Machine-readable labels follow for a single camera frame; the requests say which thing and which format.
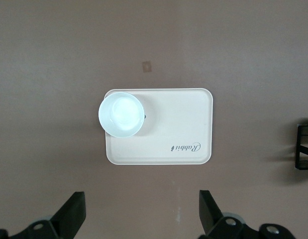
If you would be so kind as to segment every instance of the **black stand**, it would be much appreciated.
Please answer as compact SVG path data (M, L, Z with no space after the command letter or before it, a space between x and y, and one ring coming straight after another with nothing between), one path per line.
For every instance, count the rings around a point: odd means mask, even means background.
M225 217L210 191L200 190L199 217L205 235L198 239L295 239L288 229L278 224L263 224L256 231L239 219Z
M84 192L74 193L50 220L32 223L22 232L8 236L0 230L0 239L73 239L86 217Z
M308 147L302 145L303 143L305 143L305 141L302 139L303 136L308 136L308 125L298 125L295 167L299 170L308 170L308 160L300 159L300 153L308 155Z

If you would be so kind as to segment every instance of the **white bowl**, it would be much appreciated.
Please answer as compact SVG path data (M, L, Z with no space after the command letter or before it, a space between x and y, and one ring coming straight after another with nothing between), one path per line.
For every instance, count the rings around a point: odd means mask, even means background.
M119 138L131 137L143 126L145 118L141 102L133 95L116 92L107 96L99 109L103 129Z

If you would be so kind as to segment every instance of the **printed logo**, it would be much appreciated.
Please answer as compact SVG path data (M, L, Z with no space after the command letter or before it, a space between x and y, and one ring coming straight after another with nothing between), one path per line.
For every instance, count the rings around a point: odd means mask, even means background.
M201 148L201 144L196 142L192 145L181 145L181 146L172 146L170 151L191 151L191 152L197 152Z

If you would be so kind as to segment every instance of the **plastic tray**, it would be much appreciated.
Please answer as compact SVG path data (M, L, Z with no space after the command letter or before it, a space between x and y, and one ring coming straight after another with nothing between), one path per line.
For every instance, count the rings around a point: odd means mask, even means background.
M146 119L128 138L105 133L113 164L203 164L211 157L212 95L206 89L124 89L143 104Z

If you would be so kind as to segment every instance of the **rectangular tray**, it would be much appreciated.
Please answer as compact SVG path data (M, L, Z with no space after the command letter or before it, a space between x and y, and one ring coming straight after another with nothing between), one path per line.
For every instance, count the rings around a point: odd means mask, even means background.
M197 89L123 89L146 115L140 131L117 138L105 133L113 164L203 164L211 157L212 95Z

